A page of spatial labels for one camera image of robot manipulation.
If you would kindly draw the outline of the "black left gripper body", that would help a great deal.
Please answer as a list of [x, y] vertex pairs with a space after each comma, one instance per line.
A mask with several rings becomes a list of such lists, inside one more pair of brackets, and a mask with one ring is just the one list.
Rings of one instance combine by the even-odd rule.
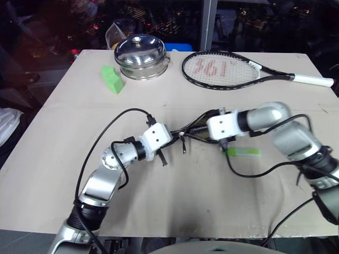
[[159, 158], [161, 159], [161, 162], [162, 162], [162, 165], [163, 167], [165, 167], [167, 165], [167, 161], [162, 153], [162, 150], [161, 149], [158, 149], [157, 150], [157, 155], [159, 156]]

